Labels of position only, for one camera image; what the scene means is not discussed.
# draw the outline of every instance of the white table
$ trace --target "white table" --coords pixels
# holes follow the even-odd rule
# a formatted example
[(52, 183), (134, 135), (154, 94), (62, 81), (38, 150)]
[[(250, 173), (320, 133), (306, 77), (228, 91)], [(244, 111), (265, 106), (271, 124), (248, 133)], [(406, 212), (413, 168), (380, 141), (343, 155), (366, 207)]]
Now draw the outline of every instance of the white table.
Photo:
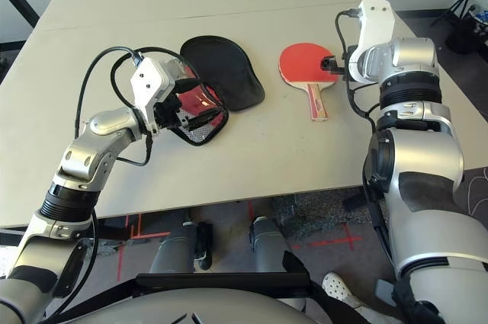
[[(278, 74), (278, 57), (291, 43), (321, 43), (339, 55), (334, 17), (359, 2), (53, 0), (0, 86), (0, 226), (25, 224), (42, 204), (72, 140), (79, 87), (96, 54), (113, 45), (178, 50), (202, 34), (228, 37), (248, 53), (266, 99), (231, 113), (207, 145), (190, 146), (166, 131), (146, 167), (117, 163), (97, 205), (100, 217), (360, 184), (370, 128), (348, 106), (344, 83), (323, 92), (330, 119), (314, 123), (306, 94)], [(356, 21), (345, 19), (343, 27), (347, 42), (357, 41)], [(400, 20), (395, 34), (412, 36)], [(108, 78), (116, 58), (107, 56), (94, 72), (84, 118), (120, 106)], [(129, 68), (120, 83), (124, 74), (129, 94)], [(441, 88), (465, 167), (488, 165), (488, 124), (444, 70)], [(371, 87), (359, 103), (377, 99)], [(141, 159), (144, 151), (137, 143), (124, 155)]]

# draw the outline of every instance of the white shoe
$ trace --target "white shoe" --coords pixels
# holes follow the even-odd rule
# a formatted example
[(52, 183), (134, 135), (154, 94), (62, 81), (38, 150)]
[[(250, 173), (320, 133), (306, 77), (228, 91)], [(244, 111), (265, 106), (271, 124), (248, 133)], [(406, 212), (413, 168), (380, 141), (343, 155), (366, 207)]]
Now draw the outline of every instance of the white shoe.
[(342, 278), (334, 272), (326, 274), (322, 281), (322, 288), (330, 297), (341, 300), (343, 303), (347, 303), (368, 322), (374, 324), (402, 324), (401, 321), (392, 316), (381, 314), (369, 308), (365, 303), (352, 294)]
[(351, 290), (345, 285), (342, 278), (334, 272), (329, 272), (323, 278), (322, 288), (331, 297), (337, 300), (345, 301), (345, 298), (352, 296)]

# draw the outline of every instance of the black strap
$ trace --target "black strap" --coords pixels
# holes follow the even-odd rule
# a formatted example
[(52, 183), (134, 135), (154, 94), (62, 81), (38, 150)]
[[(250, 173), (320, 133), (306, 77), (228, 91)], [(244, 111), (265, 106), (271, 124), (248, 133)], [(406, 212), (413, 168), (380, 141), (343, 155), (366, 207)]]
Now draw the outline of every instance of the black strap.
[(118, 284), (42, 324), (56, 324), (79, 318), (128, 297), (182, 288), (218, 287), (246, 290), (269, 297), (309, 297), (319, 304), (334, 324), (368, 324), (356, 310), (334, 299), (316, 282), (310, 280), (303, 263), (292, 253), (285, 252), (282, 273), (235, 274), (140, 274)]
[(106, 306), (132, 297), (134, 284), (136, 279), (128, 280), (122, 284), (118, 284), (108, 290), (83, 301), (79, 305), (72, 307), (71, 309), (61, 313), (57, 316), (50, 317), (44, 321), (42, 324), (56, 324), (58, 322), (67, 322), (68, 320), (73, 320), (79, 318), (80, 316), (86, 315), (88, 313), (93, 313), (96, 310), (102, 309)]

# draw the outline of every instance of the tripod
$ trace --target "tripod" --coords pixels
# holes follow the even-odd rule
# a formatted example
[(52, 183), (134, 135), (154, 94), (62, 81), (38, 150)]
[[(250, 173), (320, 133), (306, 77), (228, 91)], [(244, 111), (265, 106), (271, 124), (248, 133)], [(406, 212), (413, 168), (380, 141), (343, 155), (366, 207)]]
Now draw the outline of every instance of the tripod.
[(467, 6), (467, 3), (469, 2), (470, 0), (457, 0), (453, 5), (451, 5), (451, 7), (444, 11), (440, 17), (438, 17), (437, 19), (435, 19), (431, 24), (430, 24), (430, 27), (433, 27), (434, 25), (436, 25), (441, 19), (445, 18), (445, 16), (448, 14), (448, 13), (455, 13), (456, 10), (461, 6), (461, 4), (463, 5), (463, 8), (461, 9), (461, 13), (459, 14), (459, 18), (462, 19), (462, 17), (464, 16), (464, 11), (466, 10), (466, 6)]

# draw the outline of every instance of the floor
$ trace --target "floor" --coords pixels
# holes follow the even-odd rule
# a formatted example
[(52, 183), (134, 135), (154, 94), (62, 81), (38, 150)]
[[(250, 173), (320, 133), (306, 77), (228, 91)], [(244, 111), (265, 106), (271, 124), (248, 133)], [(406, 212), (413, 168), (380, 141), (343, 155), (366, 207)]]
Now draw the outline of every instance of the floor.
[[(452, 53), (444, 45), (450, 25), (440, 22), (430, 28), (431, 20), (406, 18), (405, 22), (416, 35), (431, 37), (435, 41), (439, 62), (488, 120), (488, 64), (477, 53), (465, 56)], [(488, 197), (487, 176), (488, 171), (483, 168), (466, 171), (465, 180), (455, 196), (457, 203), (486, 227), (488, 204), (484, 201)], [(293, 252), (305, 264), (312, 279), (321, 282), (325, 273), (334, 271), (366, 304), (382, 313), (401, 318), (397, 310), (374, 296), (376, 280), (383, 278), (391, 281), (393, 272), (371, 225), (359, 212), (352, 219), (341, 210), (341, 201), (355, 193), (357, 190), (349, 188), (110, 220), (108, 224), (113, 226), (127, 226), (133, 238), (127, 244), (117, 242), (114, 245), (111, 242), (101, 247), (93, 272), (74, 303), (130, 279), (137, 273), (148, 271), (159, 240), (164, 239), (173, 226), (181, 224), (188, 214), (192, 220), (205, 220), (214, 225), (215, 249), (211, 271), (254, 271), (249, 226), (254, 217), (266, 215), (275, 217), (282, 225)], [(291, 209), (291, 218), (284, 218), (282, 206)], [(313, 302), (307, 304), (307, 314), (322, 324), (330, 322)]]

